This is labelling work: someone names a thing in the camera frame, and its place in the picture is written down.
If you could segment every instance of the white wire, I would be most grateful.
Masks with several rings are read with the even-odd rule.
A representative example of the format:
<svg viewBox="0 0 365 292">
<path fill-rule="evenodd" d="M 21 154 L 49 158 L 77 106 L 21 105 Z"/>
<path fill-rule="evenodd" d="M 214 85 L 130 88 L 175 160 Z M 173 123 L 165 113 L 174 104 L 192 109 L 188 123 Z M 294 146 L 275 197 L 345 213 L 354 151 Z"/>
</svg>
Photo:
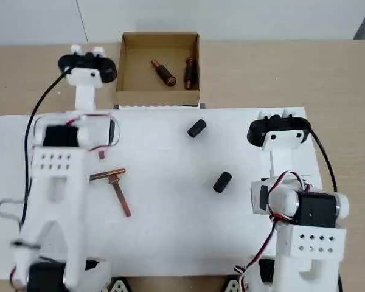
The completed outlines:
<svg viewBox="0 0 365 292">
<path fill-rule="evenodd" d="M 275 186 L 275 188 L 276 187 L 278 187 L 279 185 L 281 185 L 282 183 L 283 183 L 283 181 L 284 181 L 284 179 L 287 177 L 287 175 L 288 174 L 292 174 L 293 176 L 295 176 L 296 178 L 297 178 L 297 180 L 300 182 L 300 187 L 301 187 L 301 191 L 303 191 L 303 190 L 305 190 L 305 182 L 304 182 L 304 180 L 296 173 L 296 172 L 292 172 L 291 170 L 287 170 L 287 171 L 285 171 L 285 172 L 283 172 L 283 173 L 281 173 L 278 177 L 277 177 L 277 179 L 275 180 L 275 182 L 274 182 L 274 184 L 273 185 L 275 185 L 276 184 L 276 186 Z M 291 220 L 291 218 L 289 217 L 289 216 L 286 216 L 285 214 L 280 214 L 281 216 L 284 216 L 286 219 L 288 219 L 288 220 Z M 256 265 L 257 264 L 257 262 L 259 262 L 259 260 L 262 258 L 262 256 L 263 256 L 263 254 L 264 254 L 264 252 L 262 252 L 261 253 L 261 255 L 257 258 L 257 260 L 251 265 L 251 266 L 249 266 L 248 268 L 246 268 L 245 269 L 245 271 L 244 272 L 242 272 L 241 273 L 241 275 L 240 275 L 240 277 L 239 277 L 239 280 L 238 280 L 238 282 L 239 282 L 239 287 L 240 287 L 240 289 L 241 289 L 241 291 L 244 291 L 245 290 L 245 286 L 243 287 L 243 289 L 242 289 L 242 285 L 245 285 L 245 283 L 242 283 L 242 279 L 244 279 L 245 278 L 245 276 L 246 276 L 246 274 L 247 274 L 247 272 L 249 271 L 249 269 L 252 267 L 252 266 L 254 266 L 254 265 Z"/>
<path fill-rule="evenodd" d="M 270 244 L 270 241 L 272 240 L 272 238 L 273 238 L 273 236 L 269 239 L 267 245 Z M 263 257 L 263 254 L 264 254 L 264 252 L 261 253 L 261 255 L 257 258 L 257 260 L 251 266 L 246 267 L 245 271 L 239 276 L 238 283 L 239 283 L 239 288 L 241 289 L 241 291 L 245 291 L 245 286 L 242 289 L 242 279 L 245 278 L 245 276 L 248 273 L 249 269 L 252 268 L 253 266 L 255 266 L 260 261 L 260 259 Z"/>
</svg>

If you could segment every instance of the white plastic bracket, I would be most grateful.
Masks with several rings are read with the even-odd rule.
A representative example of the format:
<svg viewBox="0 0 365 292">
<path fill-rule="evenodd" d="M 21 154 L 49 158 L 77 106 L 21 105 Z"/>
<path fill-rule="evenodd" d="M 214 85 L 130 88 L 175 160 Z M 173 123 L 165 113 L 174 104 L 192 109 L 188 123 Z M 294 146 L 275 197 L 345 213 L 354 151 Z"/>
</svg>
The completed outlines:
<svg viewBox="0 0 365 292">
<path fill-rule="evenodd" d="M 73 45 L 71 47 L 73 54 L 81 53 L 81 46 Z M 105 57 L 102 47 L 95 47 L 93 54 Z M 103 86 L 100 72 L 97 69 L 75 67 L 71 73 L 66 76 L 66 80 L 75 90 L 75 108 L 79 111 L 95 111 L 95 88 Z"/>
<path fill-rule="evenodd" d="M 303 140 L 302 130 L 268 132 L 262 145 L 263 151 L 270 151 L 270 177 L 280 175 L 292 168 L 292 150 Z"/>
<path fill-rule="evenodd" d="M 85 275 L 85 193 L 89 183 L 85 149 L 35 147 L 26 220 L 19 239 L 41 245 L 54 223 L 58 224 L 68 247 L 65 286 L 75 289 Z M 38 251 L 15 250 L 18 279 L 27 284 L 30 265 Z"/>
<path fill-rule="evenodd" d="M 95 47 L 95 48 L 93 48 L 93 55 L 95 57 L 98 56 L 98 55 L 100 57 L 106 57 L 104 48 L 102 48 L 102 47 Z"/>
<path fill-rule="evenodd" d="M 345 240 L 343 228 L 279 224 L 273 279 L 276 292 L 335 292 Z"/>
</svg>

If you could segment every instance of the white board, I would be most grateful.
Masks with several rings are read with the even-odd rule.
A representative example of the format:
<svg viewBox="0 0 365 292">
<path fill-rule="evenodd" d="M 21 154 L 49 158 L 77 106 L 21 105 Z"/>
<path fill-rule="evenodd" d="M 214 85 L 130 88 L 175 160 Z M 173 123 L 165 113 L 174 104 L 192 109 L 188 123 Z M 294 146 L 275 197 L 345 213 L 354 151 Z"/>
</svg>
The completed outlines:
<svg viewBox="0 0 365 292">
<path fill-rule="evenodd" d="M 303 108 L 295 111 L 305 116 Z M 90 171 L 127 168 L 120 185 L 132 216 L 124 216 L 105 180 L 91 182 L 85 194 L 88 254 L 110 259 L 114 275 L 122 276 L 230 274 L 233 265 L 255 254 L 271 228 L 267 216 L 251 209 L 251 181 L 269 176 L 269 153 L 246 139 L 258 113 L 249 108 L 115 111 L 120 141 L 104 161 L 94 153 Z M 187 130 L 200 118 L 207 128 L 192 139 Z M 0 199 L 23 197 L 27 119 L 0 116 Z M 309 174 L 321 187 L 311 138 L 293 152 L 293 162 L 293 170 Z M 233 178 L 216 193 L 212 185 L 223 171 Z M 0 218 L 0 279 L 13 266 L 9 242 L 17 229 Z M 273 241 L 268 255 L 274 247 Z M 58 230 L 43 251 L 62 257 Z"/>
</svg>

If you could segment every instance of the cardboard box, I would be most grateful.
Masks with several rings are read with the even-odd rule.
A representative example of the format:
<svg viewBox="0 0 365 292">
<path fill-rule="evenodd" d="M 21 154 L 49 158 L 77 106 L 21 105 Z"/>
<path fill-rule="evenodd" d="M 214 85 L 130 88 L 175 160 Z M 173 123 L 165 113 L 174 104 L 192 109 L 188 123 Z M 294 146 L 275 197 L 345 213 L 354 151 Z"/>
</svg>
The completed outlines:
<svg viewBox="0 0 365 292">
<path fill-rule="evenodd" d="M 197 63 L 197 82 L 191 90 L 184 86 L 186 59 Z M 163 64 L 176 85 L 168 87 L 157 75 L 151 60 Z M 200 98 L 199 35 L 197 33 L 126 32 L 122 37 L 117 73 L 119 106 L 190 105 Z"/>
</svg>

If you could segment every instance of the wooden table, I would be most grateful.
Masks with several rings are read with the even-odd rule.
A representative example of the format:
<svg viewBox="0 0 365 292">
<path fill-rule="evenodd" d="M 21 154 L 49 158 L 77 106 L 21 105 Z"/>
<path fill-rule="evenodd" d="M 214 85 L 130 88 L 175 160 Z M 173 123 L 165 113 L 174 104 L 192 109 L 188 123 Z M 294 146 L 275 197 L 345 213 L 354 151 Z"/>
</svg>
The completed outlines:
<svg viewBox="0 0 365 292">
<path fill-rule="evenodd" d="M 102 44 L 119 59 L 119 44 Z M 27 114 L 58 75 L 69 46 L 0 47 L 0 114 Z M 345 291 L 365 291 L 365 41 L 201 43 L 201 101 L 209 108 L 304 106 L 350 199 Z M 97 91 L 97 107 L 112 108 L 115 84 Z M 61 82 L 41 112 L 74 109 L 75 89 Z M 319 164 L 331 190 L 323 159 Z M 220 291 L 223 277 L 130 279 L 133 291 Z M 0 292 L 10 291 L 0 281 Z"/>
</svg>

